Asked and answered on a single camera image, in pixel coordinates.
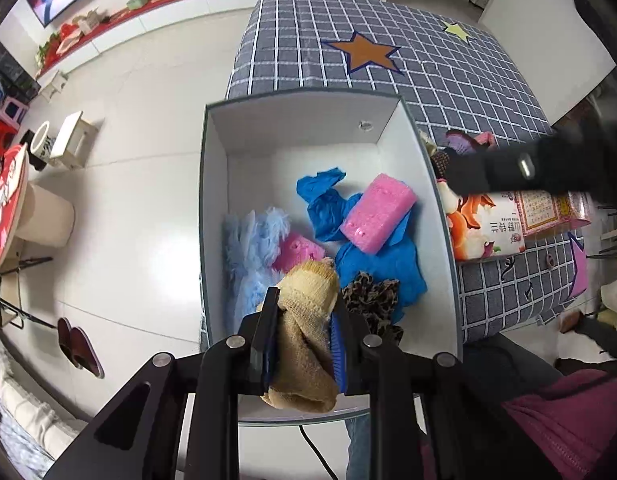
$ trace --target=plaid tablecloth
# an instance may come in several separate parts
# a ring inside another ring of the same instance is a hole
[[[360,88],[402,95],[418,126],[439,144],[451,127],[493,132],[500,146],[550,133],[537,99],[497,40],[461,23],[470,36],[465,43],[445,32],[445,22],[455,23],[377,0],[261,0],[242,38],[227,98],[304,86]],[[367,66],[349,74],[345,54],[321,41],[349,41],[353,31],[399,46],[391,59],[401,73]],[[582,239],[579,230],[575,235]],[[574,272],[567,235],[528,242],[514,258],[458,265],[464,341],[531,317],[553,319],[567,304]]]

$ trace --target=brown star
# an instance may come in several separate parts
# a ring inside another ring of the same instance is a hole
[[[349,41],[323,41],[322,43],[345,53],[349,74],[370,64],[399,73],[395,62],[389,57],[399,46],[373,43],[355,30]]]

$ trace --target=tan sock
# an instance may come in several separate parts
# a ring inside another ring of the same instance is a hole
[[[278,283],[277,362],[267,394],[274,408],[324,413],[335,406],[329,320],[337,293],[337,274],[328,263],[306,261]]]

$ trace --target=red tablecloth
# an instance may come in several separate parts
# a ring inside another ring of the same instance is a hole
[[[11,171],[11,166],[15,166],[15,157],[20,152],[20,150],[26,150],[25,146],[13,146],[4,154],[4,167],[0,172],[0,195],[2,195],[2,191],[6,193],[6,183],[8,181],[8,173]],[[24,161],[22,162],[22,168],[20,170],[20,176],[16,183],[15,192],[12,194],[10,199],[4,204],[1,208],[1,218],[0,218],[0,261],[2,260],[2,256],[4,256],[4,252],[8,250],[10,245],[10,240],[12,240],[11,229],[17,228],[17,225],[13,225],[15,223],[16,217],[19,215],[21,208],[18,208],[18,202],[20,197],[23,196],[22,189],[26,185],[26,175],[28,174],[28,157],[26,153],[24,153]]]

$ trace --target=pink sponge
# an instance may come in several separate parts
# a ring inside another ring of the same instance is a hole
[[[288,272],[306,260],[321,260],[325,255],[322,247],[302,235],[291,232],[280,244],[280,255],[272,264],[275,270]]]
[[[409,186],[378,174],[340,226],[359,250],[377,253],[417,200]]]

